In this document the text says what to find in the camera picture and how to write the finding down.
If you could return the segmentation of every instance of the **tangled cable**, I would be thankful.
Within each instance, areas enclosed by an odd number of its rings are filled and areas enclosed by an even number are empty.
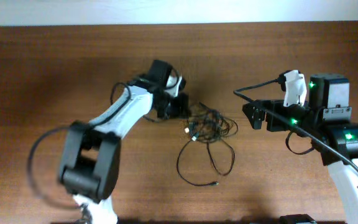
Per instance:
[[[198,141],[200,143],[204,143],[206,144],[206,149],[211,164],[213,166],[213,169],[216,171],[218,175],[227,176],[231,173],[233,169],[236,154],[234,152],[234,149],[223,139],[237,134],[239,127],[238,124],[233,119],[223,116],[219,111],[210,109],[202,103],[199,103],[198,106],[200,106],[201,111],[198,111],[198,114],[195,114],[187,119],[188,128],[185,129],[185,132],[190,135],[191,139],[182,147],[182,149],[179,152],[177,158],[177,172],[178,175],[185,182],[193,186],[197,186],[197,187],[214,186],[214,185],[218,185],[219,182],[214,181],[207,184],[195,184],[184,178],[180,173],[180,169],[179,169],[180,156],[182,155],[183,151],[186,149],[187,145],[189,145],[191,142]],[[227,172],[221,172],[216,167],[215,160],[213,159],[211,151],[209,149],[210,144],[218,141],[222,141],[227,146],[227,148],[230,149],[231,152],[231,165],[230,165],[230,169]]]

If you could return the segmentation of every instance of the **green led indicator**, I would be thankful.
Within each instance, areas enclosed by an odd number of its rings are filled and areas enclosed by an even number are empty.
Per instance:
[[[298,121],[292,118],[292,119],[291,119],[291,123],[292,123],[292,124],[298,124]]]
[[[353,138],[353,135],[352,135],[352,134],[345,134],[345,138],[346,138],[347,140],[350,140],[350,139]]]

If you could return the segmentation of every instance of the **wooden tabletop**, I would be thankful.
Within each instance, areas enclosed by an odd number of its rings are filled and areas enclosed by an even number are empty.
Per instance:
[[[344,74],[351,83],[352,120],[358,122],[358,22],[289,22],[157,26],[0,27],[0,223],[71,222],[78,211],[50,208],[34,197],[25,178],[32,143],[45,131],[89,121],[109,107],[116,82],[146,72],[158,58],[187,79],[185,91],[235,119],[239,133],[233,172],[217,177],[205,146],[192,144],[183,174],[216,187],[194,187],[175,168],[188,140],[178,120],[140,120],[122,141],[115,212],[140,220],[256,220],[307,213],[315,220],[344,220],[342,203],[318,152],[297,156],[287,133],[255,131],[242,113],[236,88],[265,82],[289,69]],[[278,85],[249,92],[283,99]],[[65,133],[44,141],[35,174],[44,191],[72,203],[56,182]],[[310,140],[294,137],[294,150]],[[212,146],[228,168],[231,155]]]

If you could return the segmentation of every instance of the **wooden table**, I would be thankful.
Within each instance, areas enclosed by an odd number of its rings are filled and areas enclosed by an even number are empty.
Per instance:
[[[290,153],[286,133],[254,131],[241,111],[236,88],[276,78],[288,69],[307,77],[346,75],[352,120],[358,122],[358,22],[291,22],[158,26],[0,27],[0,223],[73,221],[78,211],[50,208],[34,198],[25,179],[32,143],[46,130],[88,121],[109,107],[114,83],[148,70],[159,58],[187,79],[185,91],[235,119],[234,170],[217,178],[205,147],[183,155],[184,175],[218,179],[217,187],[193,187],[175,170],[188,139],[181,121],[140,120],[122,142],[120,176],[113,192],[116,213],[140,220],[258,220],[307,213],[316,220],[343,220],[344,211],[320,155]],[[249,93],[282,99],[278,85]],[[56,184],[65,133],[43,142],[35,173],[44,190],[70,203]],[[301,151],[308,139],[292,139]],[[230,153],[213,153],[225,168]]]

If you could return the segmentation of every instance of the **white wall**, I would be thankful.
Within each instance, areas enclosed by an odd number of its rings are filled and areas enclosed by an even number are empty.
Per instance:
[[[358,20],[358,0],[0,0],[0,26]]]

